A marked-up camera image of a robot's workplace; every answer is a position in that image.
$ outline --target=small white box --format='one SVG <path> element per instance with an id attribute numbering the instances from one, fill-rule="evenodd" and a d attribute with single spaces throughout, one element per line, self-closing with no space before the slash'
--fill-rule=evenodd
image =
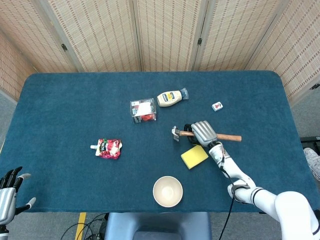
<path id="1" fill-rule="evenodd" d="M 221 102 L 216 102 L 214 104 L 212 104 L 212 109 L 216 112 L 220 109 L 222 109 L 224 106 L 221 104 Z"/>

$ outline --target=hammer head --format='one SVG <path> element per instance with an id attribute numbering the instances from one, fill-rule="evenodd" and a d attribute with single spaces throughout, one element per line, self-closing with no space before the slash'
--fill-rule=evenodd
<path id="1" fill-rule="evenodd" d="M 180 130 L 176 126 L 174 126 L 172 128 L 171 132 L 172 132 L 173 139 L 176 140 L 177 142 L 179 142 L 179 137 L 180 137 L 179 136 L 179 132 L 180 132 Z"/>

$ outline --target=robot finger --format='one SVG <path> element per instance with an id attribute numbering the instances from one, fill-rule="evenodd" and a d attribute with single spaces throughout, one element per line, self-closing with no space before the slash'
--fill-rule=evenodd
<path id="1" fill-rule="evenodd" d="M 18 172 L 20 172 L 22 169 L 22 166 L 17 167 L 15 170 L 12 171 L 12 173 L 10 174 L 9 180 L 6 184 L 7 188 L 12 188 L 15 184 L 16 181 L 16 176 L 18 174 Z"/>
<path id="2" fill-rule="evenodd" d="M 7 186 L 7 182 L 9 179 L 10 174 L 13 172 L 14 170 L 11 169 L 10 171 L 8 171 L 0 180 L 0 189 L 3 189 Z"/>
<path id="3" fill-rule="evenodd" d="M 35 197 L 31 198 L 30 201 L 26 205 L 17 207 L 15 209 L 14 215 L 18 215 L 18 214 L 32 208 L 32 206 L 35 204 L 35 202 L 36 202 L 36 198 Z"/>
<path id="4" fill-rule="evenodd" d="M 30 173 L 24 173 L 16 178 L 14 185 L 13 185 L 16 193 L 18 192 L 23 180 L 30 178 L 30 176 L 31 176 Z"/>

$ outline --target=hammer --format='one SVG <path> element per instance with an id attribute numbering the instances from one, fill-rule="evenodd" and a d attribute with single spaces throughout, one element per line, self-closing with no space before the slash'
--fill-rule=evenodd
<path id="1" fill-rule="evenodd" d="M 179 142 L 180 136 L 195 136 L 195 134 L 191 131 L 180 131 L 176 126 L 174 126 L 171 130 L 173 139 Z M 226 135 L 226 134 L 216 134 L 218 139 L 221 140 L 230 140 L 230 141 L 236 141 L 241 142 L 242 137 L 238 135 Z"/>

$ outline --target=white bowl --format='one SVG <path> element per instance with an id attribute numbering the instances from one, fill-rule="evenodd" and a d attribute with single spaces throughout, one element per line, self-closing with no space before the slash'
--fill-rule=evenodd
<path id="1" fill-rule="evenodd" d="M 184 194 L 181 183 L 173 176 L 160 177 L 153 186 L 155 201 L 165 208 L 177 205 Z"/>

